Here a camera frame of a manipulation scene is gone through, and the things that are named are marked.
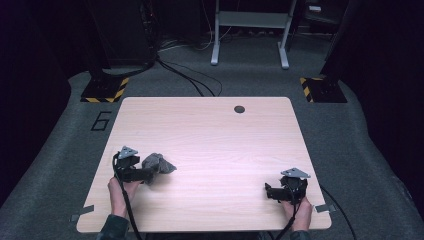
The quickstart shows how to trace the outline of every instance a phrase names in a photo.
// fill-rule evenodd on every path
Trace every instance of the hand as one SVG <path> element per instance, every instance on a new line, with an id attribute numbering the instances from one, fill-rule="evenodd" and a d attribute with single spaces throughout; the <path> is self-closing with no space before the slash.
<path id="1" fill-rule="evenodd" d="M 126 183 L 124 182 L 124 189 L 128 194 L 128 199 L 130 202 L 135 196 L 135 191 L 137 190 L 138 185 L 140 185 L 142 181 L 135 181 Z M 121 186 L 119 186 L 118 179 L 115 177 L 109 180 L 109 184 L 107 185 L 109 188 L 110 194 L 110 204 L 112 206 L 112 214 L 120 217 L 125 217 L 127 215 L 127 206 L 125 204 L 124 195 L 122 195 Z"/>
<path id="2" fill-rule="evenodd" d="M 288 201 L 283 201 L 284 213 L 289 220 L 293 217 L 293 205 Z M 309 225 L 311 224 L 311 215 L 312 215 L 312 205 L 308 201 L 307 197 L 304 197 L 301 201 L 299 210 L 296 213 L 294 223 L 292 225 L 292 231 L 308 231 Z"/>

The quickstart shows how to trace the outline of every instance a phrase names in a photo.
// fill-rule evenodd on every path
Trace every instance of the black cable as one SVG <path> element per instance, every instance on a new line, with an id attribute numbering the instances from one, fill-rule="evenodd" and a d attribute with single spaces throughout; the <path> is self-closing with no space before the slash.
<path id="1" fill-rule="evenodd" d="M 346 219 L 347 225 L 350 228 L 350 231 L 352 232 L 352 236 L 353 239 L 357 239 L 356 238 L 356 234 L 355 231 L 352 228 L 352 225 L 350 224 L 349 219 L 346 216 L 346 213 L 343 211 L 342 207 L 339 205 L 339 203 L 336 201 L 336 199 L 334 199 L 334 197 L 320 184 L 319 187 L 331 198 L 331 200 L 333 200 L 333 202 L 337 205 L 337 207 L 339 208 L 340 212 L 343 214 L 344 218 Z"/>
<path id="2" fill-rule="evenodd" d="M 113 159 L 112 159 L 113 172 L 115 173 L 115 178 L 118 180 L 119 186 L 121 187 L 122 195 L 124 196 L 125 205 L 127 207 L 128 216 L 130 218 L 130 222 L 131 222 L 131 226 L 134 230 L 134 234 L 135 234 L 135 236 L 137 237 L 138 240 L 143 240 L 143 238 L 140 236 L 140 232 L 138 231 L 137 224 L 135 223 L 134 214 L 133 214 L 132 208 L 131 208 L 131 203 L 130 203 L 130 200 L 128 198 L 128 193 L 127 193 L 127 191 L 125 191 L 124 183 L 121 181 L 118 174 L 116 173 L 116 160 L 118 159 L 118 155 L 119 155 L 119 152 L 117 154 L 115 154 L 113 156 Z"/>
<path id="3" fill-rule="evenodd" d="M 286 234 L 286 232 L 291 228 L 291 226 L 294 223 L 294 220 L 296 220 L 296 218 L 295 218 L 296 213 L 297 213 L 297 211 L 299 211 L 300 204 L 302 203 L 302 201 L 300 201 L 299 202 L 299 206 L 296 209 L 296 204 L 295 204 L 295 198 L 294 198 L 293 190 L 290 188 L 290 186 L 287 185 L 287 187 L 290 189 L 290 193 L 291 193 L 291 204 L 293 205 L 293 215 L 289 219 L 289 221 L 286 224 L 286 226 L 284 227 L 284 229 L 281 230 L 281 232 L 277 235 L 276 238 L 274 238 L 274 236 L 272 235 L 271 232 L 268 232 L 268 235 L 271 237 L 272 240 L 280 240 L 284 236 L 284 234 Z"/>
<path id="4" fill-rule="evenodd" d="M 222 93 L 222 83 L 221 83 L 221 81 L 219 81 L 218 79 L 216 79 L 216 78 L 214 78 L 214 77 L 211 77 L 211 76 L 209 76 L 209 75 L 206 75 L 206 74 L 204 74 L 204 73 L 202 73 L 202 72 L 198 72 L 198 71 L 196 71 L 196 70 L 193 70 L 193 69 L 191 69 L 191 68 L 189 68 L 189 67 L 186 67 L 186 66 L 180 65 L 180 64 L 178 64 L 178 63 L 168 62 L 168 61 L 164 61 L 164 60 L 162 60 L 162 62 L 169 63 L 169 64 L 173 64 L 173 65 L 176 65 L 176 66 L 179 66 L 179 67 L 182 67 L 182 68 L 188 69 L 188 70 L 190 70 L 190 71 L 192 71 L 192 72 L 198 73 L 198 74 L 200 74 L 200 75 L 203 75 L 203 76 L 205 76 L 205 77 L 207 77 L 207 78 L 210 78 L 210 79 L 212 79 L 212 80 L 216 81 L 216 82 L 219 84 L 219 93 L 217 94 L 217 96 L 221 95 L 221 93 Z"/>
<path id="5" fill-rule="evenodd" d="M 173 68 L 173 67 L 171 67 L 171 66 L 169 66 L 168 64 L 166 64 L 166 63 L 164 63 L 162 60 L 160 60 L 159 59 L 159 57 L 156 59 L 156 61 L 160 64 L 160 65 L 162 65 L 162 67 L 164 67 L 166 70 L 168 70 L 168 71 L 171 71 L 171 72 L 173 72 L 173 73 L 175 73 L 175 74 L 177 74 L 177 75 L 179 75 L 179 76 L 181 76 L 181 77 L 183 77 L 183 78 L 185 78 L 186 80 L 188 80 L 195 88 L 196 88 L 196 90 L 197 90 L 197 92 L 200 94 L 200 96 L 202 96 L 202 97 L 204 97 L 205 95 L 203 94 L 203 92 L 200 90 L 200 88 L 195 84 L 195 82 L 196 83 L 199 83 L 200 85 L 202 85 L 203 87 L 205 87 L 209 92 L 210 92 L 210 94 L 212 95 L 212 96 L 214 96 L 215 97 L 215 94 L 213 93 L 213 91 L 208 87 L 208 86 L 206 86 L 204 83 L 202 83 L 202 82 L 200 82 L 200 81 L 198 81 L 198 80 L 196 80 L 196 79 L 193 79 L 193 78 L 191 78 L 191 77 L 189 77 L 189 76 L 187 76 L 187 75 L 185 75 L 185 74 L 183 74 L 183 73 L 181 73 L 181 72 L 179 72 L 179 71 L 177 71 L 175 68 Z"/>

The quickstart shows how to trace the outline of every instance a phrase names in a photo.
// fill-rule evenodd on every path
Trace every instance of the crumpled cloth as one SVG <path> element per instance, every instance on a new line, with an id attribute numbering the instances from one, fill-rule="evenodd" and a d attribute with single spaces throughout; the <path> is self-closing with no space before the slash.
<path id="1" fill-rule="evenodd" d="M 177 170 L 177 167 L 172 165 L 170 162 L 166 161 L 163 158 L 163 155 L 160 153 L 152 153 L 146 159 L 143 160 L 141 163 L 142 168 L 152 168 L 155 170 L 156 173 L 161 174 L 169 174 L 173 171 Z M 153 177 L 150 180 L 144 181 L 147 185 L 151 185 L 154 181 Z"/>

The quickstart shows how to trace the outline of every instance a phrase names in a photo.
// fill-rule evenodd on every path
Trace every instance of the sleeve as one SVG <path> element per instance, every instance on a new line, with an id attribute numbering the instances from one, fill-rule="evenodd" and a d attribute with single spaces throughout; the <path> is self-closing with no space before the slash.
<path id="1" fill-rule="evenodd" d="M 307 231 L 295 231 L 290 234 L 290 240 L 311 240 Z"/>
<path id="2" fill-rule="evenodd" d="M 124 240 L 128 232 L 128 220 L 110 214 L 96 240 Z"/>

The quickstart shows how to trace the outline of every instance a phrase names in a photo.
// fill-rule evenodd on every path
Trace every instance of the table top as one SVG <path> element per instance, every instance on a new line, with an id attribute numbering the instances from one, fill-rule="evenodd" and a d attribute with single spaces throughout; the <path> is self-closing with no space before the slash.
<path id="1" fill-rule="evenodd" d="M 264 184 L 279 188 L 280 172 L 293 167 L 311 175 L 309 201 L 325 204 L 288 98 L 131 97 L 122 102 L 84 205 L 94 211 L 81 215 L 78 231 L 101 230 L 111 210 L 112 157 L 124 145 L 141 161 L 161 153 L 177 167 L 140 185 L 132 209 L 141 232 L 281 230 L 283 208 L 267 198 Z M 311 229 L 330 225 L 328 213 L 313 212 Z"/>

